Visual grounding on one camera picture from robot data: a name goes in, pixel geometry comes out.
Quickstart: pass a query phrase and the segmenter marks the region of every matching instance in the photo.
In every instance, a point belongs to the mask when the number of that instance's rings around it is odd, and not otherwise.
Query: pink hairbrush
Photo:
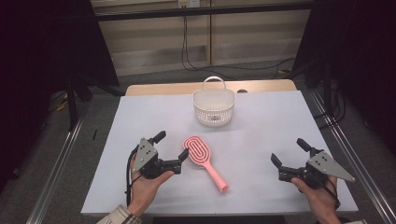
[[[183,147],[189,149],[189,157],[195,164],[206,168],[221,192],[230,187],[210,164],[210,149],[201,137],[189,137],[184,140]]]

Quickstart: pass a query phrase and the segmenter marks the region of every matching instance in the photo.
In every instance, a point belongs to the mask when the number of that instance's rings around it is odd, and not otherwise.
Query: basket handle
[[[205,88],[204,88],[205,83],[206,83],[207,81],[213,80],[213,79],[216,79],[216,80],[218,80],[218,81],[221,81],[221,82],[223,83],[223,85],[224,85],[224,88],[223,88],[223,89],[226,89],[225,82],[224,82],[223,79],[221,79],[221,77],[208,77],[208,78],[205,79],[205,81],[202,83],[202,88],[201,88],[201,89],[204,90],[204,89],[205,89]]]

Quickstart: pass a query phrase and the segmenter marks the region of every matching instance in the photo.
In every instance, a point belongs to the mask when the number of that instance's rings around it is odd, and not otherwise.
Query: wall
[[[177,1],[126,5],[119,0],[112,6],[107,1],[107,6],[103,7],[104,2],[92,0],[95,12],[177,8]],[[280,2],[290,1],[212,0],[201,1],[201,7]],[[188,17],[189,59],[200,66],[293,57],[299,48],[308,16],[309,10]],[[182,68],[183,24],[183,18],[101,21],[100,27],[118,76]]]

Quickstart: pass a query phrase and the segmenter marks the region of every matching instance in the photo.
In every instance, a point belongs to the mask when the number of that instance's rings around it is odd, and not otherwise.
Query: sleeve
[[[141,224],[142,220],[134,216],[124,206],[119,205],[113,212],[102,218],[97,224]]]

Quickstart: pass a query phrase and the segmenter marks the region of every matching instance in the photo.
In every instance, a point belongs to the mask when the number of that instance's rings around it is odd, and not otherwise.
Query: power outlet
[[[200,7],[200,0],[190,0],[189,7]]]
[[[189,0],[178,0],[178,8],[189,7]]]

